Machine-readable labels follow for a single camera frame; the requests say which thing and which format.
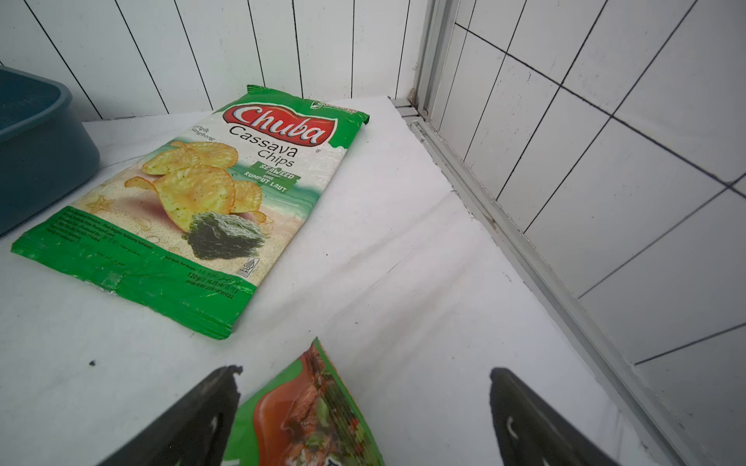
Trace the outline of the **green Chuba cassava chips bag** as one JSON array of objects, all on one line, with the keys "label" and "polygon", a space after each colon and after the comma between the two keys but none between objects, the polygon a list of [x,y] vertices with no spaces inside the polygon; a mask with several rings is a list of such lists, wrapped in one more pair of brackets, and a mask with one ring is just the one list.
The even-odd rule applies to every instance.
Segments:
[{"label": "green Chuba cassava chips bag", "polygon": [[12,250],[227,339],[368,121],[249,85]]}]

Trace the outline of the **dark teal plastic storage box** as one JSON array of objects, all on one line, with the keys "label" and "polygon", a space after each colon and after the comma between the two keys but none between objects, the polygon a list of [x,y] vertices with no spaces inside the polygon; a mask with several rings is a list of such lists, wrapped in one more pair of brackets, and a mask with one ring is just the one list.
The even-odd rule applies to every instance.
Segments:
[{"label": "dark teal plastic storage box", "polygon": [[60,200],[98,170],[100,153],[69,89],[1,68],[1,233]]}]

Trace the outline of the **small green snack packet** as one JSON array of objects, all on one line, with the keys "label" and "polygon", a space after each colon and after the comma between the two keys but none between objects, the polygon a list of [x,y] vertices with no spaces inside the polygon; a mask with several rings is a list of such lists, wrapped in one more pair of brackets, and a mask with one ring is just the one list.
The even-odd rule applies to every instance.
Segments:
[{"label": "small green snack packet", "polygon": [[223,465],[383,465],[319,339],[237,410]]}]

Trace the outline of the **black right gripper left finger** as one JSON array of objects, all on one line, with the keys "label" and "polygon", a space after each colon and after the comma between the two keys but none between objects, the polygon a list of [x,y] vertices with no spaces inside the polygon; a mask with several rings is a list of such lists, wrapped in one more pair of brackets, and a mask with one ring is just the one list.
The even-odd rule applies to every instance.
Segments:
[{"label": "black right gripper left finger", "polygon": [[216,369],[104,465],[220,465],[240,393],[236,365]]}]

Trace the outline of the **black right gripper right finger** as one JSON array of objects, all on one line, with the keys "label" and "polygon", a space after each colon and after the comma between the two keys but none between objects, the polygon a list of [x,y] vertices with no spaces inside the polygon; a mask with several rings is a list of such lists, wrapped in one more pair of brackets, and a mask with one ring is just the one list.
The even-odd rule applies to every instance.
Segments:
[{"label": "black right gripper right finger", "polygon": [[507,368],[490,374],[493,429],[505,465],[615,465]]}]

